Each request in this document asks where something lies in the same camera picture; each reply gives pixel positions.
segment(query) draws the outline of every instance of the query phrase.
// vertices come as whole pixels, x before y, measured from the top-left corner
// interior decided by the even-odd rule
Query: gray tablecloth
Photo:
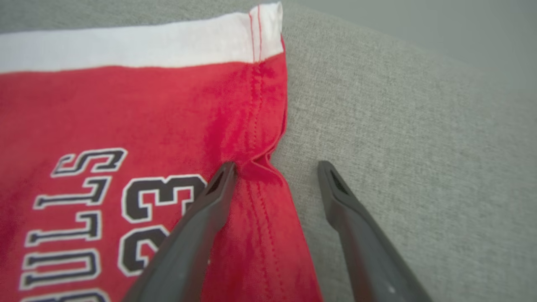
[[[256,3],[1,0],[0,32],[161,24]],[[351,301],[325,221],[330,160],[435,301],[537,301],[537,100],[461,63],[284,2],[286,176],[326,301]]]

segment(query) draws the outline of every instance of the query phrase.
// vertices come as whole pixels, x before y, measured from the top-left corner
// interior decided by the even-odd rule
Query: gray fabric surface
[[[160,24],[235,0],[2,0],[0,32]],[[330,160],[435,301],[537,301],[537,100],[477,70],[284,2],[286,176],[326,301],[351,301],[325,221]]]

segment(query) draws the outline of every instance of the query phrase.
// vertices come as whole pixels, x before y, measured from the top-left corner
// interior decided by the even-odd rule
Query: black letter with white outline
[[[84,263],[84,268],[38,272],[37,269],[66,263]],[[19,289],[93,280],[101,272],[99,251],[96,249],[66,250],[52,253],[29,253],[24,256]]]
[[[76,158],[75,154],[63,155],[58,164],[50,173],[52,178],[78,175],[86,170],[88,164],[94,159],[107,159],[106,162],[96,163],[91,168],[92,173],[115,172],[119,170],[123,160],[127,156],[127,150],[123,148],[106,148],[96,150],[86,150]],[[72,167],[65,167],[66,163],[73,163]]]
[[[49,205],[85,204],[89,206],[100,205],[106,191],[110,186],[112,176],[88,177],[82,184],[83,188],[91,188],[90,193],[82,194],[60,194],[60,195],[38,195],[35,198],[33,208],[42,210]]]
[[[73,229],[57,229],[53,231],[42,231],[33,229],[26,234],[25,247],[36,247],[42,242],[54,242],[60,240],[84,239],[93,241],[101,239],[103,223],[101,211],[83,211],[76,213],[76,222],[84,222],[85,227]]]
[[[200,195],[206,185],[205,179],[198,174],[131,179],[123,189],[121,215],[132,224],[152,221],[152,206],[142,203],[144,193],[154,193],[155,205],[162,206],[177,204],[177,191],[190,190],[190,198],[182,201],[182,214],[184,214],[187,205]]]
[[[118,268],[125,276],[138,276],[149,263],[149,257],[141,253],[142,245],[147,244],[157,252],[168,235],[168,230],[162,225],[132,229],[120,239]]]
[[[110,302],[110,297],[101,289],[87,289],[28,297],[20,302]]]

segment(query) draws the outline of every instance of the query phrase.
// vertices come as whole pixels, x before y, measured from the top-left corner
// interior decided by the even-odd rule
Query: red cloth
[[[288,185],[269,162],[286,83],[284,53],[1,74],[0,300],[120,301],[182,200],[226,161],[239,178],[201,300],[321,300]],[[146,191],[129,199],[136,184]]]

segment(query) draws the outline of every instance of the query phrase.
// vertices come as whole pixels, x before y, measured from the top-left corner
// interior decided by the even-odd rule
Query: white trim
[[[173,68],[253,63],[284,51],[281,20],[281,3],[273,3],[257,6],[249,14],[232,13],[209,20],[158,26],[2,34],[0,73],[101,66]],[[253,51],[252,41],[256,45]]]

